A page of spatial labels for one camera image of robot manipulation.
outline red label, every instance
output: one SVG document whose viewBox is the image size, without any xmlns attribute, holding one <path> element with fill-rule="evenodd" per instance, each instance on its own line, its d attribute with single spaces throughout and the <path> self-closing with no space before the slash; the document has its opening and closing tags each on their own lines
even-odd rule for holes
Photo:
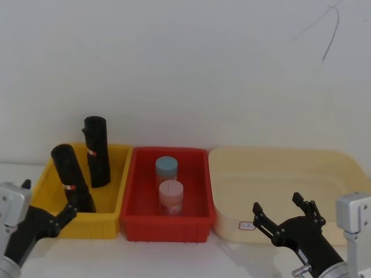
<svg viewBox="0 0 371 278">
<path fill-rule="evenodd" d="M 88 154 L 93 155 L 93 156 L 97 156 L 97 153 L 93 152 L 91 149 L 88 149 Z"/>
<path fill-rule="evenodd" d="M 76 185 L 62 184 L 62 186 L 63 186 L 64 189 L 67 189 L 67 190 L 75 190 L 76 189 Z"/>
</svg>

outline jar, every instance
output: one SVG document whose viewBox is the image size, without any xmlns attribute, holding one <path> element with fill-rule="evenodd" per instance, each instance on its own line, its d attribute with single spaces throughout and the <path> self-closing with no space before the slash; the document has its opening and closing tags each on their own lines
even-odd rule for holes
<svg viewBox="0 0 371 278">
<path fill-rule="evenodd" d="M 183 209 L 183 184 L 168 180 L 160 184 L 159 189 L 160 214 L 180 215 Z"/>
<path fill-rule="evenodd" d="M 156 160 L 156 190 L 163 181 L 177 179 L 178 161 L 171 156 L 162 156 Z"/>
</svg>

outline white label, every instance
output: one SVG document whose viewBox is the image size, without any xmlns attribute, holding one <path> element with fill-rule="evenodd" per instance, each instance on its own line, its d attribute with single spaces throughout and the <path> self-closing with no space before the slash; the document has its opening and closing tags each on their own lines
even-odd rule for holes
<svg viewBox="0 0 371 278">
<path fill-rule="evenodd" d="M 255 230 L 255 226 L 253 225 L 253 222 L 240 222 L 238 225 L 238 229 L 244 230 L 244 231 L 253 231 Z"/>
<path fill-rule="evenodd" d="M 304 255 L 304 253 L 300 249 L 298 251 L 298 254 L 299 254 L 300 258 L 302 258 L 305 263 L 308 262 L 308 258 Z"/>
<path fill-rule="evenodd" d="M 88 149 L 88 154 L 93 155 L 93 156 L 96 156 L 97 155 L 97 153 L 96 152 L 93 152 L 91 149 Z"/>
<path fill-rule="evenodd" d="M 62 186 L 63 186 L 64 189 L 67 189 L 67 190 L 75 190 L 76 189 L 75 185 L 62 184 Z"/>
<path fill-rule="evenodd" d="M 172 207 L 169 209 L 169 214 L 170 214 L 170 215 L 172 215 L 172 214 L 178 214 L 180 211 L 181 211 L 181 205 L 176 204 L 175 206 L 172 206 Z"/>
</svg>

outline pink jar lid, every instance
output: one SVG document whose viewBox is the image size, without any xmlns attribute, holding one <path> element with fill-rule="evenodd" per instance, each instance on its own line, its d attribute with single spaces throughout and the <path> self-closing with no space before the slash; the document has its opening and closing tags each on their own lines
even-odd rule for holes
<svg viewBox="0 0 371 278">
<path fill-rule="evenodd" d="M 183 199 L 183 184 L 178 181 L 164 181 L 159 186 L 159 199 L 163 203 L 176 203 Z"/>
</svg>

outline table surface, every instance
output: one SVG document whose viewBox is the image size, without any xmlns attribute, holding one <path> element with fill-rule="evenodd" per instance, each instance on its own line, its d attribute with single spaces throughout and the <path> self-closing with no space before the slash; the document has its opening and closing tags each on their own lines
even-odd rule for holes
<svg viewBox="0 0 371 278">
<path fill-rule="evenodd" d="M 0 164 L 0 181 L 38 180 L 43 166 Z M 346 259 L 346 248 L 336 247 Z M 207 243 L 40 240 L 22 268 L 27 278 L 288 278 L 302 266 L 287 248 L 230 243 L 211 233 Z"/>
</svg>

